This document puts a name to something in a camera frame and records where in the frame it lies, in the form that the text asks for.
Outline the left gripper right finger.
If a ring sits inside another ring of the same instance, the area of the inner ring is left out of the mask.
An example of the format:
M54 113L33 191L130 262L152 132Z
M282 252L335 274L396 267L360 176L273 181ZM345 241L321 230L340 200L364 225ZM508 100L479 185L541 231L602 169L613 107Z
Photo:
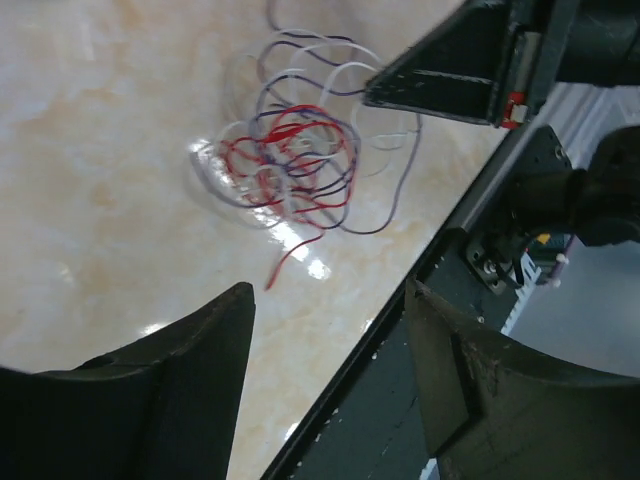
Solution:
M405 313L424 438L443 479L635 479L639 382L525 346L417 280Z

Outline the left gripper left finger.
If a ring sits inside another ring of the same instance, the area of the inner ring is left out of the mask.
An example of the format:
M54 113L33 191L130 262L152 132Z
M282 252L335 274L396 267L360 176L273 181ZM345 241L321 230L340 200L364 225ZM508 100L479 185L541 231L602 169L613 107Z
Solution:
M1 372L5 479L222 479L252 340L253 287L65 371Z

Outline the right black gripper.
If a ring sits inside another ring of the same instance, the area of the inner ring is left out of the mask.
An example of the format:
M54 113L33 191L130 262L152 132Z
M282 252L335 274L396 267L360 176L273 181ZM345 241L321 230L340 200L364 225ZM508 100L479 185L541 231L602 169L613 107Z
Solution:
M465 1L366 84L364 104L514 129L557 83L639 84L637 1Z

